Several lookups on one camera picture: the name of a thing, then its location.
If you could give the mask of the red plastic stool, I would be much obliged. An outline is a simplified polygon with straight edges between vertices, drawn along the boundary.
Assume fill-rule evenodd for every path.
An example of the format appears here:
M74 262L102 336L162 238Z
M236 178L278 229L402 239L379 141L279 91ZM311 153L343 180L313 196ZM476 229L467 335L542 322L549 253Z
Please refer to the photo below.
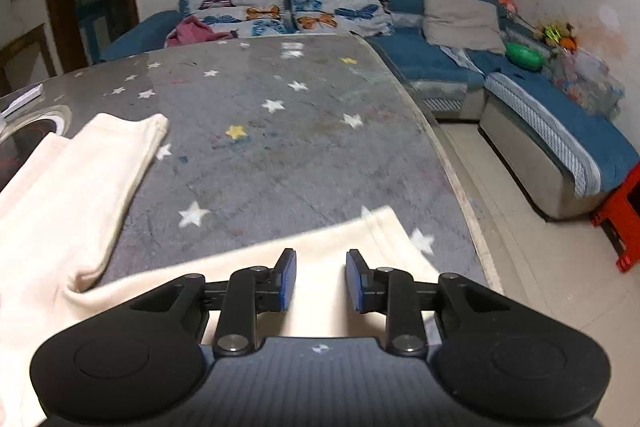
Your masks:
M620 272L628 272L639 262L639 166L596 209L591 223L612 242Z

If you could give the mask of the left butterfly pillow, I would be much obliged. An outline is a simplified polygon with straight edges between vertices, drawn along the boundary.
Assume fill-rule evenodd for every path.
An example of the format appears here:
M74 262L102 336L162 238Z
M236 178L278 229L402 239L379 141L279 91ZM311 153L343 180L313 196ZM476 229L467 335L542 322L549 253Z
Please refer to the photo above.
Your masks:
M290 32L288 0L184 0L184 14L215 32L239 38L285 35Z

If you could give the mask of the right butterfly pillow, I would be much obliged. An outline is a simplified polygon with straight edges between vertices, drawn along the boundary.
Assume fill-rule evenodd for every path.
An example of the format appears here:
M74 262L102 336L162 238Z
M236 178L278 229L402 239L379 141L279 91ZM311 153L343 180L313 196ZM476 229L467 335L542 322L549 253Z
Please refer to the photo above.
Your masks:
M329 32L360 37L395 32L390 0L288 0L300 32Z

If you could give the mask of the green round toy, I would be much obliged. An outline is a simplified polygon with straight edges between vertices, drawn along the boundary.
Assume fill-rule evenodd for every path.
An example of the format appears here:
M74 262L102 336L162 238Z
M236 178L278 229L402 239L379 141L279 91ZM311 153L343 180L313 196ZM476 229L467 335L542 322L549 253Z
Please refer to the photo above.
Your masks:
M516 42L507 42L506 58L521 69L539 72L544 67L544 56L538 51Z

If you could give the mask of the clear toy storage box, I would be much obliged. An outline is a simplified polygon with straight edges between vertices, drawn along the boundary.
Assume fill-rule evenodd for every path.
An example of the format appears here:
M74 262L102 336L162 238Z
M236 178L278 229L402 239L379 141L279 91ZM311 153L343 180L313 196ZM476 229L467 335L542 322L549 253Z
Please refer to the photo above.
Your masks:
M625 87L599 57L582 49L561 51L556 54L551 70L554 87L589 115L612 120L620 111Z

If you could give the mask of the grey star tablecloth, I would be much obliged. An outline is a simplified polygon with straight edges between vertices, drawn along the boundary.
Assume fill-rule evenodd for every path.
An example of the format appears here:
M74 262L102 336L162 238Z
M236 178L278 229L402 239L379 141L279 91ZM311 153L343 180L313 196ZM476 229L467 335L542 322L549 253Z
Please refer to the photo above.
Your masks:
M96 115L169 122L160 161L179 227L214 251L394 210L438 271L496 285L469 196L434 124L365 42L266 37L129 55L43 81L12 114L66 105L74 136Z

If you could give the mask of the butterfly pillow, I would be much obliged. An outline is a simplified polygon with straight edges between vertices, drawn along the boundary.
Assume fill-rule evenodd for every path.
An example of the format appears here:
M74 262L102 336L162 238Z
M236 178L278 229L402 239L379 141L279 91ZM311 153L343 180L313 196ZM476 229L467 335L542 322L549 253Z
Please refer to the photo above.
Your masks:
M285 35L290 32L288 0L184 0L184 14L215 32L239 38Z
M300 32L329 32L360 37L395 32L390 0L288 0Z

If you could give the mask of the built-in induction cooker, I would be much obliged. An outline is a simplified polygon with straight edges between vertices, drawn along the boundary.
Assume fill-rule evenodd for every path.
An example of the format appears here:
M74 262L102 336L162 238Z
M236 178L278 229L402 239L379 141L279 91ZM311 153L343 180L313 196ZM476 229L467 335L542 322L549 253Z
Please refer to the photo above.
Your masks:
M63 135L72 122L66 105L39 109L7 124L1 132L0 188L3 190L48 135Z

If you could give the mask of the white paper stack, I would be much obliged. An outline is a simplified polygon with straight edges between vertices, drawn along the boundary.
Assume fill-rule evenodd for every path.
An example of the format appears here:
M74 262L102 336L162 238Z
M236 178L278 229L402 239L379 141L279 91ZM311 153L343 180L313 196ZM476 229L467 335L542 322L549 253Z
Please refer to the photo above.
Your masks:
M37 98L40 98L40 96L42 95L42 92L43 92L43 87L41 86L41 84L37 84L36 87L33 87L29 91L18 96L15 100L13 100L10 103L10 105L5 110L2 110L1 117L8 118L17 110L21 109L22 107L26 106L29 103L32 103L32 101L37 100Z

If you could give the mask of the cream fleece garment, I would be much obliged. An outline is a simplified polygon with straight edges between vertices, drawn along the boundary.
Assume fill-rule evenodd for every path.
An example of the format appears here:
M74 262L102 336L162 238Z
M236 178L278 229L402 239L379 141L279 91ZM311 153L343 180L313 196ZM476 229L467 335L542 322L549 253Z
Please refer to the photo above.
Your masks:
M168 121L101 114L72 139L46 136L1 193L1 421L44 418L29 364L54 334L182 274L228 277L266 265L286 247L298 259L293 306L268 317L288 336L347 333L344 257L352 248L380 265L433 282L437 270L393 209L333 227L214 251L202 228L179 227L183 197L165 180Z

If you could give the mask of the grey cushion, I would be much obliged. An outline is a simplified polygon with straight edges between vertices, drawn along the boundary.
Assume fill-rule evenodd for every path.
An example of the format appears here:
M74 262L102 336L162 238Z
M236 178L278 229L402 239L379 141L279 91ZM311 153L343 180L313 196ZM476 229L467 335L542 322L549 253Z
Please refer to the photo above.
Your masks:
M480 0L423 0L422 28L432 46L506 54L495 5Z

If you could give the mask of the yellow orange plush toys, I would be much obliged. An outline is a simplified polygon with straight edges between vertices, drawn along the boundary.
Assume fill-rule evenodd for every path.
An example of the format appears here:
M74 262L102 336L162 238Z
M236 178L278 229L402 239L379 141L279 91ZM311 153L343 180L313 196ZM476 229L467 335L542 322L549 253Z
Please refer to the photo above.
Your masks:
M561 48L568 52L578 50L576 28L571 23L555 23L538 26L534 37L550 48Z

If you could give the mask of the blue corner sofa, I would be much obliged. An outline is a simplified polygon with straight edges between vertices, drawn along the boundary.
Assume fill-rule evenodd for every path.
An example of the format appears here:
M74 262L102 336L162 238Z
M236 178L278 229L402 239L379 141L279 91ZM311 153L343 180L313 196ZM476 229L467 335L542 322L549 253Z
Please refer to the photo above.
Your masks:
M503 43L531 46L532 35L495 0ZM103 61L153 51L180 23L184 0L149 17L102 53ZM477 123L530 202L553 220L595 210L639 166L636 149L612 121L591 116L506 54L432 46L423 33L423 0L390 0L395 32L363 37L438 119Z

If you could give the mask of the pink cloth on sofa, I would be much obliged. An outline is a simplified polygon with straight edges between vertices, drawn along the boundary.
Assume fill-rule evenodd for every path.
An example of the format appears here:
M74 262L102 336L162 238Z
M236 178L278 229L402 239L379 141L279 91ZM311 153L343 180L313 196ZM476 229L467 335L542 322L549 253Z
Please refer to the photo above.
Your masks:
M192 46L192 44L226 41L235 39L238 35L235 31L213 31L199 18L190 15L184 18L166 36L164 47L174 48L175 46Z

